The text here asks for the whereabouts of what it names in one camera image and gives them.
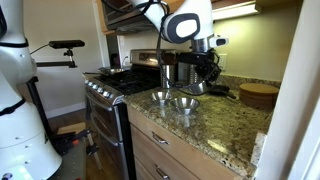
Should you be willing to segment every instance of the electrical outlet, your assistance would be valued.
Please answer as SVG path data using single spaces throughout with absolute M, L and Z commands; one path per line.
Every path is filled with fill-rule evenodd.
M 218 66 L 222 71 L 225 71 L 227 66 L 227 54 L 219 54 L 219 56 L 220 61 L 218 63 Z

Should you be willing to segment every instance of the drawer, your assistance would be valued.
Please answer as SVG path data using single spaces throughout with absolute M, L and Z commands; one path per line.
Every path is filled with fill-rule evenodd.
M 134 164 L 136 166 L 137 180 L 155 180 L 136 157 L 134 157 Z
M 155 179 L 198 179 L 134 126 L 131 133 L 135 157 Z
M 241 176 L 221 165 L 179 137 L 128 107 L 129 121 L 161 149 L 183 164 L 199 179 L 242 179 Z

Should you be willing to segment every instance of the drawer handle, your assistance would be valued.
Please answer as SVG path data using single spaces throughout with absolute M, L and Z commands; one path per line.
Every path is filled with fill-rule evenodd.
M 170 177 L 165 172 L 163 172 L 159 166 L 157 166 L 156 171 L 162 177 L 162 179 L 170 179 Z
M 158 143 L 160 143 L 160 144 L 170 144 L 168 141 L 166 141 L 166 140 L 164 140 L 164 139 L 162 139 L 161 137 L 159 137 L 156 133 L 154 133 L 153 131 L 152 131 L 152 137 L 153 137 L 153 139 L 155 139 L 156 141 L 158 141 Z

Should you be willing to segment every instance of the stove knob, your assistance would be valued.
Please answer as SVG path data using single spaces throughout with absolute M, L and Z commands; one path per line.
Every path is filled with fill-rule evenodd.
M 97 92 L 100 93 L 100 94 L 102 94 L 102 93 L 103 93 L 103 88 L 102 88 L 102 87 L 99 87 L 98 90 L 97 90 Z
M 94 90 L 97 90 L 98 88 L 99 88 L 99 86 L 96 85 L 96 84 L 94 84 L 94 85 L 92 86 L 92 89 L 94 89 Z
M 88 86 L 92 87 L 93 85 L 94 85 L 94 83 L 89 81 Z
M 111 93 L 108 91 L 104 91 L 102 94 L 105 98 L 109 98 L 111 96 Z

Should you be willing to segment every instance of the kitchen counter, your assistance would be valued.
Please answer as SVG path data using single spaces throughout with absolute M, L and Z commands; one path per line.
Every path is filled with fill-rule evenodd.
M 153 104 L 151 94 L 161 88 L 125 96 L 123 101 L 188 144 L 250 179 L 256 167 L 250 163 L 257 132 L 267 132 L 271 111 L 244 105 L 238 98 L 193 96 L 200 107 L 192 115 L 180 115 L 171 106 Z M 173 97 L 190 97 L 170 90 Z

